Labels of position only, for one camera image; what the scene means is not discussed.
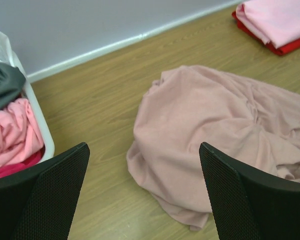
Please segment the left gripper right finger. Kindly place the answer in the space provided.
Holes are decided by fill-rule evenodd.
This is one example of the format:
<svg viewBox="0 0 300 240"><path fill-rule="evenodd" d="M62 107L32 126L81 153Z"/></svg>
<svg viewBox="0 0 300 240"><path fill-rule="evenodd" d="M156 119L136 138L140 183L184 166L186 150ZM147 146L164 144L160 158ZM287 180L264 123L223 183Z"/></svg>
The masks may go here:
<svg viewBox="0 0 300 240"><path fill-rule="evenodd" d="M300 183L266 173L212 145L201 169L221 240L300 240Z"/></svg>

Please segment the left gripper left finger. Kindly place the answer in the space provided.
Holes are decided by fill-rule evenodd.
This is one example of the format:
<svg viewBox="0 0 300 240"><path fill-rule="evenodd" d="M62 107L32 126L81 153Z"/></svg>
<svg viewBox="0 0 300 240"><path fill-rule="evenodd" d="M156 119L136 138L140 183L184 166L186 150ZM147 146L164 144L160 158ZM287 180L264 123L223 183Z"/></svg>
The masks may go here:
<svg viewBox="0 0 300 240"><path fill-rule="evenodd" d="M0 178L0 240L66 240L89 158L82 142Z"/></svg>

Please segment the dusty pink printed t-shirt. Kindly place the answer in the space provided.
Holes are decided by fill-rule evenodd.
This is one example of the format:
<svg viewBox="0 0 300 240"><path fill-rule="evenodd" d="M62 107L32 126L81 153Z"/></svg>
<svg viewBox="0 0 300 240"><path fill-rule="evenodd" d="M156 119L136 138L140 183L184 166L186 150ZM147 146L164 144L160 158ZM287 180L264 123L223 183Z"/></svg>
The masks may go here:
<svg viewBox="0 0 300 240"><path fill-rule="evenodd" d="M209 67L164 71L144 94L126 159L174 220L201 230L212 212L199 148L300 183L300 95Z"/></svg>

